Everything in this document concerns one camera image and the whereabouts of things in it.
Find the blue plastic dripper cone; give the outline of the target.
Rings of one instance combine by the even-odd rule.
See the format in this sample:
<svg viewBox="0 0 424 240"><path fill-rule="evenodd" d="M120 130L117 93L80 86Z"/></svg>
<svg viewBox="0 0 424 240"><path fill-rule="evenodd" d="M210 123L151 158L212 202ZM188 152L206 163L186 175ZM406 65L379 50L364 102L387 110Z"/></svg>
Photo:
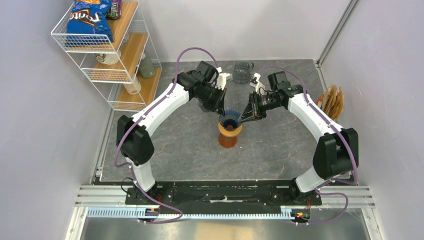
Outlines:
<svg viewBox="0 0 424 240"><path fill-rule="evenodd" d="M241 113L235 109L225 110L225 115L219 116L219 123L227 129L235 129L241 125L240 117Z"/></svg>

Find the wooden ring dripper holder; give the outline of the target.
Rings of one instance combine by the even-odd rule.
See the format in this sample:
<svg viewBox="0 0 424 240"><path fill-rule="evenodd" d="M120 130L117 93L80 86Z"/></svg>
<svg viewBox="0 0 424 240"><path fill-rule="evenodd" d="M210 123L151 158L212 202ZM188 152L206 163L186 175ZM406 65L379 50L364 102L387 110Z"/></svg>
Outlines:
<svg viewBox="0 0 424 240"><path fill-rule="evenodd" d="M240 126L238 126L237 128L227 129L223 125L221 125L220 123L218 123L218 130L219 130L220 134L223 135L223 136L225 136L225 137L228 137L228 138L232 138L232 137L238 136L241 133L242 129L243 129L243 125L242 124Z"/></svg>

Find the orange glass carafe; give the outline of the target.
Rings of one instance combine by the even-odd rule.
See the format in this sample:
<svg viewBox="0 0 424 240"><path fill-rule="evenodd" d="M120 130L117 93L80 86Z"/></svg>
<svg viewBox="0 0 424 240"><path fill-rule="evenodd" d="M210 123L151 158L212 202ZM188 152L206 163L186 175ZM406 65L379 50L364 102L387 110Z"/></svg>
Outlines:
<svg viewBox="0 0 424 240"><path fill-rule="evenodd" d="M233 148L237 144L237 141L238 141L237 136L228 137L222 134L218 136L218 143L223 148L226 148L226 149Z"/></svg>

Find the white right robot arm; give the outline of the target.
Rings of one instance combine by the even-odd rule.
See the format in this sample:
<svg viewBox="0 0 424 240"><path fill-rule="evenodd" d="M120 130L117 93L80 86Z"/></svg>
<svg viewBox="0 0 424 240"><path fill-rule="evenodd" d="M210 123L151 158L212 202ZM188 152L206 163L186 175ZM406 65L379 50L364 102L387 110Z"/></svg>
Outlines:
<svg viewBox="0 0 424 240"><path fill-rule="evenodd" d="M294 178L290 185L290 197L298 200L316 189L338 181L339 176L352 171L356 183L359 166L359 138L353 128L344 128L318 108L303 85L292 85L284 71L268 76L270 89L259 81L255 73L251 81L255 90L250 93L241 122L262 120L267 111L283 107L294 114L310 131L317 142L312 167Z"/></svg>

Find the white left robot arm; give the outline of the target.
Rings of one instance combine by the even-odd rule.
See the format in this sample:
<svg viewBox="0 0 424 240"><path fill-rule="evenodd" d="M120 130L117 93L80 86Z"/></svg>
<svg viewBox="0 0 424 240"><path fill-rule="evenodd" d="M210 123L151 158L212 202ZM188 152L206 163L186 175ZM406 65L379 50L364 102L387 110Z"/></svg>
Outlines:
<svg viewBox="0 0 424 240"><path fill-rule="evenodd" d="M116 145L134 175L135 185L148 192L156 184L150 159L155 148L152 136L175 110L197 99L206 111L224 115L226 83L232 75L221 67L201 61L197 68L176 75L167 89L151 104L117 122Z"/></svg>

